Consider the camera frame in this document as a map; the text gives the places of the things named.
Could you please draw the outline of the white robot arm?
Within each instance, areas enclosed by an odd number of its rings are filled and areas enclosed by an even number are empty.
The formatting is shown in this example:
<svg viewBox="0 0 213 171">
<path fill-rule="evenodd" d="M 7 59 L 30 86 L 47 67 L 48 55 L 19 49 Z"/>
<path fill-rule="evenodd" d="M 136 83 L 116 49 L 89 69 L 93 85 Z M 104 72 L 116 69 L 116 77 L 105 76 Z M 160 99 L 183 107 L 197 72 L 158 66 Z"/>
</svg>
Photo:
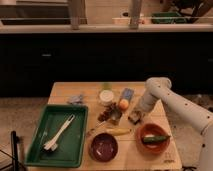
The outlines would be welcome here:
<svg viewBox="0 0 213 171">
<path fill-rule="evenodd" d="M 158 100 L 187 121 L 203 136 L 198 171 L 213 171 L 213 113 L 171 90 L 167 77 L 151 77 L 145 82 L 145 92 L 136 103 L 141 115 L 150 113 Z"/>
</svg>

